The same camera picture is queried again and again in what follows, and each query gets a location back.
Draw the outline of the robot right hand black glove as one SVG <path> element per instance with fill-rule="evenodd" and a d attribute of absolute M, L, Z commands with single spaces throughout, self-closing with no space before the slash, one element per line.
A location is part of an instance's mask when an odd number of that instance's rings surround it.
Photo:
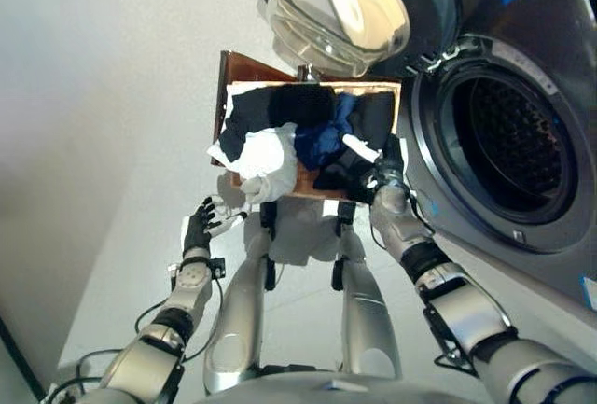
<path fill-rule="evenodd" d="M 373 149 L 368 142 L 351 134 L 345 134 L 342 142 L 355 154 L 355 161 L 347 171 L 349 200 L 373 204 L 381 187 L 404 187 L 404 161 L 395 134 L 388 135 L 382 149 Z"/>

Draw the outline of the robot left hand black glove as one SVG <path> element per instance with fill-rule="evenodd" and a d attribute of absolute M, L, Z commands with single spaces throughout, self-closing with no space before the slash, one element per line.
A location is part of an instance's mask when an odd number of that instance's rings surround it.
<path fill-rule="evenodd" d="M 184 218 L 181 239 L 183 256 L 193 249 L 209 250 L 214 238 L 240 225 L 248 217 L 245 211 L 221 216 L 215 210 L 214 197 L 208 196 L 193 214 Z"/>

